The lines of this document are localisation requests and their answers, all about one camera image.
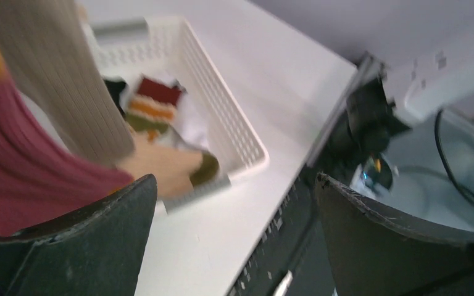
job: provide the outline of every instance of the basket handle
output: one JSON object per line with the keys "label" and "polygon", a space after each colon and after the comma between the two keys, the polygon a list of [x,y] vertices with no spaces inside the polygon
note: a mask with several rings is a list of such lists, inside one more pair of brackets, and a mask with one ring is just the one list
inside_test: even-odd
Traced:
{"label": "basket handle", "polygon": [[148,40],[148,22],[145,18],[137,18],[122,23],[113,23],[92,27],[89,23],[82,23],[88,44],[91,47],[130,41]]}

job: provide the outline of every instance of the folded clothing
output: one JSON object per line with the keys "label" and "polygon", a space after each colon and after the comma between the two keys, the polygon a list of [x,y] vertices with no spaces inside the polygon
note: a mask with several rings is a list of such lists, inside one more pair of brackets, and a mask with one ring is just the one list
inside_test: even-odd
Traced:
{"label": "folded clothing", "polygon": [[[188,94],[180,84],[177,81],[174,83],[175,85],[170,87],[161,81],[143,78],[125,113],[126,121],[134,131],[136,152],[118,164],[118,167],[127,170],[135,177],[147,173],[154,174],[160,198],[170,198],[192,191],[194,186],[213,179],[219,168],[217,159],[200,147],[208,146],[206,128],[197,132],[197,135],[204,134],[197,136],[201,145],[185,142],[181,138],[182,134],[176,131],[175,124],[178,124],[177,126],[183,127],[181,131],[187,132],[190,136],[196,135],[195,128],[192,128],[195,122],[188,121],[190,119],[188,115],[192,114],[192,110],[195,111],[195,104],[189,100]],[[111,96],[120,97],[120,93],[112,93]],[[175,139],[163,141],[163,138],[171,138],[167,136],[174,134],[178,134]],[[177,184],[181,184],[180,188],[174,188],[173,183],[168,183],[167,180],[171,177],[175,177]]]}

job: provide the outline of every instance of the red fabric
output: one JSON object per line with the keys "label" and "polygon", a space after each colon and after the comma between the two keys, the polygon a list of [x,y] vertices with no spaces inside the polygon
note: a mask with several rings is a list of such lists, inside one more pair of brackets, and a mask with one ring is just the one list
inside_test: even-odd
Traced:
{"label": "red fabric", "polygon": [[174,107],[177,107],[177,102],[181,97],[181,91],[175,88],[169,88],[168,86],[150,80],[148,78],[143,78],[137,94],[151,97],[154,101],[172,104]]}

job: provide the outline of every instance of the green fabric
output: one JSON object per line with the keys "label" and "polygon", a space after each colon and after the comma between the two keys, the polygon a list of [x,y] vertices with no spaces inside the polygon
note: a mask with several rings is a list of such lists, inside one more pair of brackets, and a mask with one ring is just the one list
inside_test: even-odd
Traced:
{"label": "green fabric", "polygon": [[148,119],[129,113],[126,114],[126,121],[137,132],[158,130],[161,134],[164,134],[170,126],[168,123],[149,121]]}
{"label": "green fabric", "polygon": [[219,171],[219,161],[212,154],[203,152],[201,167],[190,175],[193,187],[202,185],[215,177]]}

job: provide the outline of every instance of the beige ribbed sleeve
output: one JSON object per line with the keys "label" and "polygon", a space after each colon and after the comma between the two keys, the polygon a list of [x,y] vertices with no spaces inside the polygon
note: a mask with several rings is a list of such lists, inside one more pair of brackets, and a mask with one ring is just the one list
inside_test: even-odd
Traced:
{"label": "beige ribbed sleeve", "polygon": [[97,71],[73,0],[0,1],[0,50],[70,151],[111,166],[133,141]]}

